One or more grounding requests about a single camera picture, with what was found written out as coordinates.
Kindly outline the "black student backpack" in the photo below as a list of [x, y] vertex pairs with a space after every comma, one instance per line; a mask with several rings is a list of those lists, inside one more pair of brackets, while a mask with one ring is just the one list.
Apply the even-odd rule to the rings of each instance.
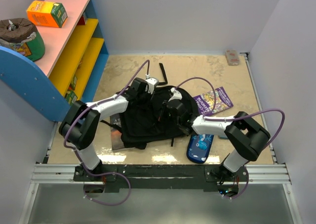
[[[145, 149], [149, 142], [182, 137], [185, 134], [174, 123], [166, 109], [167, 100], [170, 98], [170, 89], [167, 85], [167, 76], [162, 63], [159, 64], [164, 81], [155, 88], [149, 110], [128, 107], [127, 111], [120, 113], [121, 140], [127, 148]], [[109, 127], [115, 127], [105, 120], [102, 123]]]

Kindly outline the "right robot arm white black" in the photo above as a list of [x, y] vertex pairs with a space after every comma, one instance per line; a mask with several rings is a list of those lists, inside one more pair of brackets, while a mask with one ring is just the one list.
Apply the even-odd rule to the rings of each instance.
[[231, 181], [249, 161], [256, 161], [271, 138], [270, 133], [247, 113], [240, 111], [230, 117], [193, 115], [179, 99], [166, 103], [167, 112], [186, 135], [212, 134], [226, 137], [234, 150], [212, 171], [218, 179]]

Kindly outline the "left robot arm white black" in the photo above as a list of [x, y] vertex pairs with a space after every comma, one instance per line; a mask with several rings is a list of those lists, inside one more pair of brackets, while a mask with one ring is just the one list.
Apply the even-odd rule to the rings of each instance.
[[125, 112], [139, 96], [152, 95], [158, 83], [158, 79], [149, 76], [144, 80], [135, 78], [130, 86], [109, 98], [91, 103], [78, 100], [72, 104], [59, 127], [59, 134], [64, 138], [64, 146], [75, 152], [90, 180], [98, 180], [108, 174], [102, 173], [102, 161], [93, 146], [99, 122]]

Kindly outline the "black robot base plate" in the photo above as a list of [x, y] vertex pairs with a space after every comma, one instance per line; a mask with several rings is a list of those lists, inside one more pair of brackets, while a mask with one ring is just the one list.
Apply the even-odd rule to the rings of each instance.
[[117, 193], [123, 188], [134, 189], [200, 189], [206, 192], [236, 195], [239, 185], [249, 182], [246, 167], [227, 179], [218, 179], [212, 171], [219, 165], [102, 165], [106, 176], [89, 176], [84, 168], [75, 167], [74, 181], [86, 186], [99, 186], [104, 192]]

